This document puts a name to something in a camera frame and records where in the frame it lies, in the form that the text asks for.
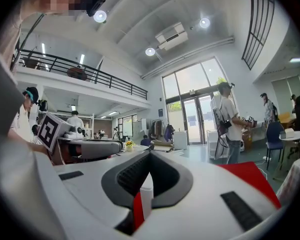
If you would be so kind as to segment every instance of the shirt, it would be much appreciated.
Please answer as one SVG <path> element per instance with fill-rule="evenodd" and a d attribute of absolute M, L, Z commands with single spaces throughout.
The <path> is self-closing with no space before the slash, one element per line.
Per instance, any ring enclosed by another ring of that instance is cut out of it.
<path fill-rule="evenodd" d="M 271 112 L 274 110 L 274 106 L 272 105 L 272 102 L 270 99 L 268 99 L 268 102 L 264 105 L 264 107 L 265 107 L 264 117 L 265 117 L 265 119 L 270 119 Z"/>
<path fill-rule="evenodd" d="M 25 110 L 24 105 L 20 107 L 19 112 L 15 115 L 10 128 L 13 129 L 25 141 L 31 142 L 33 140 L 33 135 L 29 124 L 28 111 Z"/>
<path fill-rule="evenodd" d="M 150 147 L 151 146 L 151 139 L 144 138 L 143 140 L 141 140 L 140 145 L 141 146 Z"/>
<path fill-rule="evenodd" d="M 220 110 L 222 112 L 223 118 L 225 121 L 229 120 L 231 126 L 227 129 L 226 136 L 230 141 L 241 141 L 242 139 L 242 131 L 241 126 L 234 124 L 232 122 L 232 118 L 238 115 L 238 111 L 232 101 L 226 97 L 221 98 Z"/>
<path fill-rule="evenodd" d="M 79 126 L 82 129 L 85 128 L 84 122 L 81 120 L 81 118 L 79 118 L 77 116 L 72 116 L 72 117 L 68 118 L 66 122 L 72 126 Z"/>

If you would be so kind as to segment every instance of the white cabinet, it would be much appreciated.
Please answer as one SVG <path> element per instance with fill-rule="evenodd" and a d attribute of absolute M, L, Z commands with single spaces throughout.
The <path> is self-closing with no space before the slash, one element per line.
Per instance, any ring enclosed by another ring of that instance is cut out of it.
<path fill-rule="evenodd" d="M 229 154 L 229 148 L 227 148 L 226 137 L 223 136 L 218 144 L 218 132 L 216 130 L 207 130 L 207 143 L 208 152 L 211 159 L 227 158 Z"/>
<path fill-rule="evenodd" d="M 187 150 L 188 149 L 188 139 L 187 131 L 175 131 L 172 135 L 173 144 L 175 150 Z"/>

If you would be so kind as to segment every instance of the backpack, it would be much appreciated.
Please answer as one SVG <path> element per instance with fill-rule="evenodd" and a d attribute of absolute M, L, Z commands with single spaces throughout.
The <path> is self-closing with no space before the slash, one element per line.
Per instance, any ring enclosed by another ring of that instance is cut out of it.
<path fill-rule="evenodd" d="M 272 102 L 272 107 L 273 107 L 274 119 L 278 120 L 278 109 L 273 102 Z"/>

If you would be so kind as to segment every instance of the black slot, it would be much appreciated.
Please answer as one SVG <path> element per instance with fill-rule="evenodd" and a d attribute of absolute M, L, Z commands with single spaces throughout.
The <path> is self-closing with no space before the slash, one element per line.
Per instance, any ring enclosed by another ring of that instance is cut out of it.
<path fill-rule="evenodd" d="M 243 230 L 248 231 L 262 222 L 255 211 L 235 192 L 231 191 L 220 196 Z"/>
<path fill-rule="evenodd" d="M 73 172 L 59 174 L 59 177 L 62 181 L 65 181 L 65 180 L 69 180 L 69 179 L 72 179 L 72 178 L 79 177 L 81 175 L 84 175 L 84 174 L 81 171 L 77 170 L 77 171 L 73 171 Z"/>

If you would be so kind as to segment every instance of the black cap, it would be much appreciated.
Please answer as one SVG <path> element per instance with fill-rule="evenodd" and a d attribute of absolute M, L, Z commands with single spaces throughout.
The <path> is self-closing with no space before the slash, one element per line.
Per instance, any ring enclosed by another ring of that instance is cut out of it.
<path fill-rule="evenodd" d="M 221 82 L 218 85 L 218 90 L 221 93 L 224 88 L 232 89 L 232 86 L 228 82 Z"/>
<path fill-rule="evenodd" d="M 27 89 L 26 89 L 26 91 L 28 91 L 29 93 L 31 93 L 32 94 L 32 96 L 33 96 L 33 103 L 34 104 L 38 104 L 38 98 L 39 98 L 39 94 L 38 94 L 38 90 L 37 90 L 37 88 L 36 87 L 28 87 Z"/>

